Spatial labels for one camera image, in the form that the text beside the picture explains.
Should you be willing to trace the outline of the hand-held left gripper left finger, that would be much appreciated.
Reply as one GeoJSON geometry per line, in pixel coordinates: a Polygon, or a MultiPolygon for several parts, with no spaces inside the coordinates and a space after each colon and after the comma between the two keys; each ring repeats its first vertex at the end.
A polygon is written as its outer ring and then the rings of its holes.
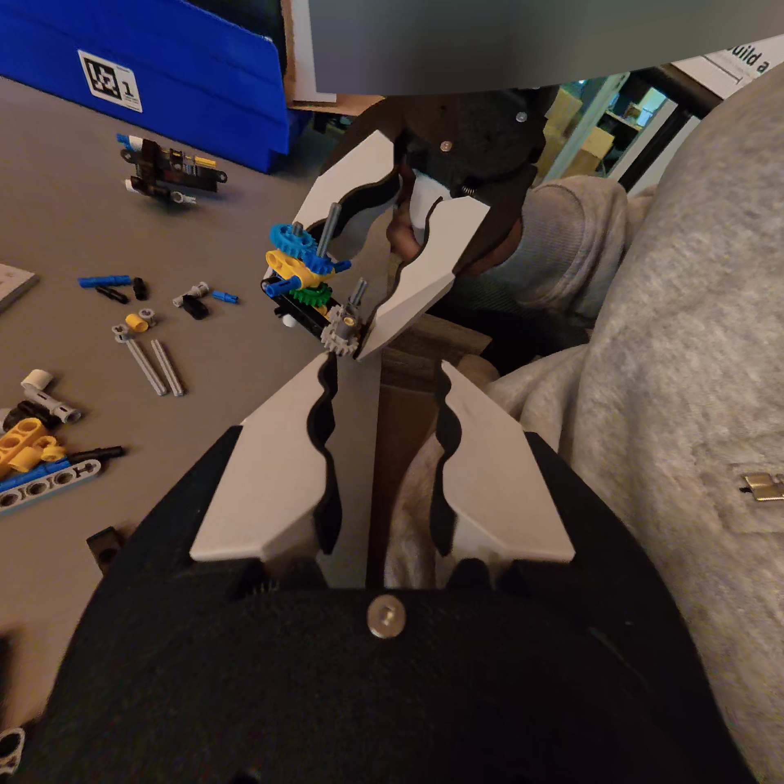
{"type": "Polygon", "coordinates": [[[285,564],[334,551],[343,510],[327,441],[337,371],[335,355],[319,355],[242,422],[193,561],[285,564]]]}

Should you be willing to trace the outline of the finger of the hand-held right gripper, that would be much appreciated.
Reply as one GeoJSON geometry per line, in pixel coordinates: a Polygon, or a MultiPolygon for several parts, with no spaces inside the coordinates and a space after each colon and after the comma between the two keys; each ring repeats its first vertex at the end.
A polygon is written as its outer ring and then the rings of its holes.
{"type": "Polygon", "coordinates": [[[318,238],[329,209],[339,203],[329,250],[339,258],[354,258],[373,223],[397,200],[400,187],[394,143],[376,131],[319,175],[294,221],[318,238]]]}
{"type": "Polygon", "coordinates": [[[423,231],[423,245],[400,269],[393,292],[375,309],[354,355],[357,361],[385,348],[452,287],[454,269],[489,210],[479,199],[452,197],[436,180],[416,175],[409,216],[423,231]]]}

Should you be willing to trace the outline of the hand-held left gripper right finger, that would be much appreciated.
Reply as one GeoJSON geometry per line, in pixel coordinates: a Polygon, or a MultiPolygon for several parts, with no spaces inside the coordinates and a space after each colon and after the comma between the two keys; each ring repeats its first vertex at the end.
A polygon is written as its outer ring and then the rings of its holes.
{"type": "Polygon", "coordinates": [[[571,562],[575,548],[521,425],[447,361],[437,403],[430,536],[439,558],[571,562]]]}

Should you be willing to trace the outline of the colourful lego gear assembly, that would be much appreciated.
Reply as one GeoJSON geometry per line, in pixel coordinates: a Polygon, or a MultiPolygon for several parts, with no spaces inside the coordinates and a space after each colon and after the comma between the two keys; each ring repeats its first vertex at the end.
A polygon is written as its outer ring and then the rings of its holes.
{"type": "Polygon", "coordinates": [[[288,328],[303,328],[323,348],[321,333],[328,324],[328,311],[342,304],[335,299],[331,282],[351,268],[350,260],[336,261],[328,253],[340,211],[341,205],[333,203],[319,239],[301,223],[273,225],[270,239],[274,248],[266,254],[268,272],[260,284],[275,303],[279,321],[288,328]]]}

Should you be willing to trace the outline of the grey lego gear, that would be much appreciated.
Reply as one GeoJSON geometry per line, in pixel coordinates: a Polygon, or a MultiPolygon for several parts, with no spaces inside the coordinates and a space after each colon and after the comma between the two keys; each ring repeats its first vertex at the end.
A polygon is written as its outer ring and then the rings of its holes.
{"type": "Polygon", "coordinates": [[[360,278],[347,302],[334,305],[326,316],[328,324],[321,333],[321,343],[338,357],[352,356],[358,349],[365,322],[361,317],[361,300],[367,280],[360,278]]]}

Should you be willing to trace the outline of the person's right forearm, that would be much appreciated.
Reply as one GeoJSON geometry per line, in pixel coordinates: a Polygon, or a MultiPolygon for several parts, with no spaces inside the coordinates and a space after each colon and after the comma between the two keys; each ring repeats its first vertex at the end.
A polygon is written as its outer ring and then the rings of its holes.
{"type": "Polygon", "coordinates": [[[430,312],[496,348],[554,354],[586,343],[655,186],[571,176],[532,189],[507,237],[469,264],[430,312]]]}

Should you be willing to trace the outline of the black lego subassembly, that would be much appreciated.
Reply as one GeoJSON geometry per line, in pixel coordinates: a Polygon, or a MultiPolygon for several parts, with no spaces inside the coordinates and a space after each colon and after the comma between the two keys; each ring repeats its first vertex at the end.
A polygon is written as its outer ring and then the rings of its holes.
{"type": "Polygon", "coordinates": [[[159,143],[118,133],[122,159],[134,166],[134,173],[125,179],[125,190],[154,201],[177,206],[193,206],[198,200],[192,191],[216,194],[227,183],[228,175],[218,169],[215,161],[186,154],[159,143]]]}

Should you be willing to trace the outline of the white-tipped grey lego connector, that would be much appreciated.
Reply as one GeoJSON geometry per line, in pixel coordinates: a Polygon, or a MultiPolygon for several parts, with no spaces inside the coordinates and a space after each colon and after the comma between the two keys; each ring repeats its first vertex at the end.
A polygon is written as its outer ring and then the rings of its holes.
{"type": "Polygon", "coordinates": [[[33,369],[21,381],[24,396],[30,402],[42,406],[50,415],[64,424],[74,424],[82,418],[82,412],[53,397],[48,388],[54,375],[40,368],[33,369]]]}

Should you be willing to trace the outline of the blue lego axle pin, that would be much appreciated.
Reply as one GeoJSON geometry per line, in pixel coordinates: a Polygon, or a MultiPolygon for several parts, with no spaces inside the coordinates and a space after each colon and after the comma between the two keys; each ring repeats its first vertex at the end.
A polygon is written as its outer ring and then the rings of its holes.
{"type": "Polygon", "coordinates": [[[10,489],[22,485],[26,485],[31,481],[36,481],[37,479],[64,470],[70,467],[70,465],[71,465],[71,461],[68,458],[64,458],[52,463],[40,463],[34,469],[27,471],[26,473],[17,474],[13,477],[7,478],[4,481],[2,481],[0,484],[1,493],[7,492],[10,489]]]}

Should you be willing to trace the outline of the yellow lego connector block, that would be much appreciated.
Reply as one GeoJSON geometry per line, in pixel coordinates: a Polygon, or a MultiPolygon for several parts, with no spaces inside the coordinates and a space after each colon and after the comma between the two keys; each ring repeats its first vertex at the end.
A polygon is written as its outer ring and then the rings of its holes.
{"type": "Polygon", "coordinates": [[[1,479],[12,472],[25,474],[41,462],[42,448],[35,444],[49,432],[37,417],[20,420],[1,437],[1,479]]]}

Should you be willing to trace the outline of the lego instruction booklet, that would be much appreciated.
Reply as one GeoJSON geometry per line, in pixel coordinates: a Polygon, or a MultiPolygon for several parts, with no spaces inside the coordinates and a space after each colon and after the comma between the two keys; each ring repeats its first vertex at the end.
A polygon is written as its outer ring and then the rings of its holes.
{"type": "Polygon", "coordinates": [[[30,271],[1,264],[1,313],[38,283],[30,271]]]}

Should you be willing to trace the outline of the person's right hand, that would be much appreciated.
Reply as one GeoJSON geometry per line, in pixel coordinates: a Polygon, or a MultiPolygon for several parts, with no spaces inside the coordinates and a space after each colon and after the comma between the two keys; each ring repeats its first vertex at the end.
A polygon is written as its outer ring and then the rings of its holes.
{"type": "Polygon", "coordinates": [[[387,227],[390,250],[405,264],[416,259],[422,249],[422,244],[417,240],[414,232],[409,206],[409,201],[397,204],[387,227]]]}

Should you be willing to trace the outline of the brown cardboard boxes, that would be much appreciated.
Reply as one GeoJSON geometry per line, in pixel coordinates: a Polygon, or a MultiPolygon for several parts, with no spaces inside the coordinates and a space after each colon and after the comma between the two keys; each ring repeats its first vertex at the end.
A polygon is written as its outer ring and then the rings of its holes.
{"type": "Polygon", "coordinates": [[[613,149],[615,136],[602,128],[621,77],[594,78],[560,86],[547,112],[545,150],[537,164],[540,182],[591,175],[613,149]]]}

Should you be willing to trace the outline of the blue plastic bin black tray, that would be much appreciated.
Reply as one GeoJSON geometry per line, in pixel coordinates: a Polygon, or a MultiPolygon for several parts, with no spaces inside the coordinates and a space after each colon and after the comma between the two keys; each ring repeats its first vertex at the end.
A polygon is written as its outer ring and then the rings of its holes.
{"type": "Polygon", "coordinates": [[[297,135],[273,41],[189,2],[2,1],[1,71],[261,172],[297,135]]]}

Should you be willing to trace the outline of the white framed sign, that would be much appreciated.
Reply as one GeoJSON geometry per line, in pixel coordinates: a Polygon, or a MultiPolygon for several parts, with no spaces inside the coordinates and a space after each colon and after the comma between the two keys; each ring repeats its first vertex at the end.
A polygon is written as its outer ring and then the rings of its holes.
{"type": "Polygon", "coordinates": [[[672,63],[725,100],[783,62],[783,35],[672,63]]]}

